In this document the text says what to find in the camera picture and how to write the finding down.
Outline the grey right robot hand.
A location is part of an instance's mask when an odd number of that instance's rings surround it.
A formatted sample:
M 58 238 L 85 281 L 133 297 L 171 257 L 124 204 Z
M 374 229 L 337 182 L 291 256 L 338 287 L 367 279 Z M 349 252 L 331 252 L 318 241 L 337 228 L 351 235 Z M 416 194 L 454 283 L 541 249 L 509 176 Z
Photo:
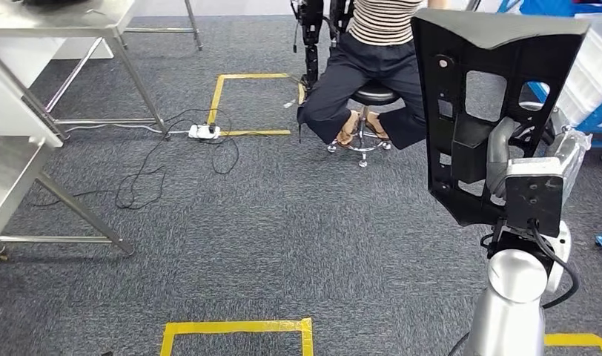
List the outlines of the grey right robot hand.
M 511 158 L 509 140 L 520 129 L 511 117 L 501 119 L 490 132 L 487 146 L 486 186 L 496 197 L 506 198 L 506 178 L 511 173 L 557 175 L 563 178 L 562 203 L 572 193 L 586 152 L 592 146 L 592 135 L 564 125 L 552 144 L 534 157 Z

